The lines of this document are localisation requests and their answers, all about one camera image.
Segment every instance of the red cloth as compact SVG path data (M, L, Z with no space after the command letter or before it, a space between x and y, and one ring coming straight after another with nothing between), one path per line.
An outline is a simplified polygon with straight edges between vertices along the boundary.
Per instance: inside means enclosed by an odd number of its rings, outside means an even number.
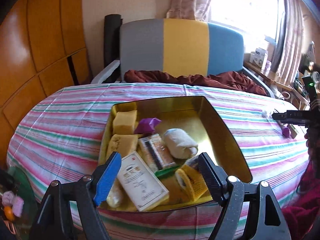
M225 72L215 75L209 75L204 77L202 75L194 76L179 76L177 78L158 70L145 71L145 70L128 70L124 74L124 80L127 83L169 83L169 84L180 84L190 86L203 86L203 87L214 87L224 88L231 90L244 91L257 95L266 96L265 90L254 83L251 79L243 74L239 74L234 71Z
M301 240L310 230L320 207L320 180L315 179L312 165L308 165L300 183L301 194L291 206L282 208L292 240Z

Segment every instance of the white product box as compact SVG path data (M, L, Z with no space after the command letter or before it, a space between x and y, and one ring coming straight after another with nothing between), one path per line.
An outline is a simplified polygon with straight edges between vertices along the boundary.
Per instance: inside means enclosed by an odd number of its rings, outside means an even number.
M267 60L268 60L268 51L262 48L257 48L254 53L253 62L263 70L266 67Z
M150 210L169 198L169 191L136 151L122 158L117 178L138 211Z

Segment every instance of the striped bed sheet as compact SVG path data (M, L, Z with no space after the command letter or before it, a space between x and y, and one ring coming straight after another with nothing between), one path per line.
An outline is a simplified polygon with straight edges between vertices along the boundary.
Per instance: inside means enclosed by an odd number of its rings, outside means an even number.
M114 104L148 98L205 96L239 144L253 181L266 180L280 206L294 198L308 164L304 128L284 138L262 111L295 109L288 102L245 92L160 83L118 83L64 88L36 105L21 121L8 148L8 166L20 167L41 201L49 183L73 182L97 166L103 131ZM157 213L99 210L112 239L206 239L221 208L214 202ZM76 204L74 223L81 228ZM243 232L248 205L243 205L236 235Z

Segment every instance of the orange fruit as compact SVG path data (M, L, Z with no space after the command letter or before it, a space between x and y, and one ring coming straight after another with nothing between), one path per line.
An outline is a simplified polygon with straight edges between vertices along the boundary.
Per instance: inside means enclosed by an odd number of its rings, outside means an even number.
M7 217L7 219L11 222L14 221L14 214L12 212L12 208L9 206L4 207L4 214Z

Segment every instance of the rolled cloth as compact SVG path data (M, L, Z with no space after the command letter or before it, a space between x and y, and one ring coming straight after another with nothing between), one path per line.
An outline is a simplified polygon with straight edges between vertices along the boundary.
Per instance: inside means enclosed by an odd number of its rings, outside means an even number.
M171 155L177 159L189 159L198 152L198 144L182 129L167 130L163 141Z

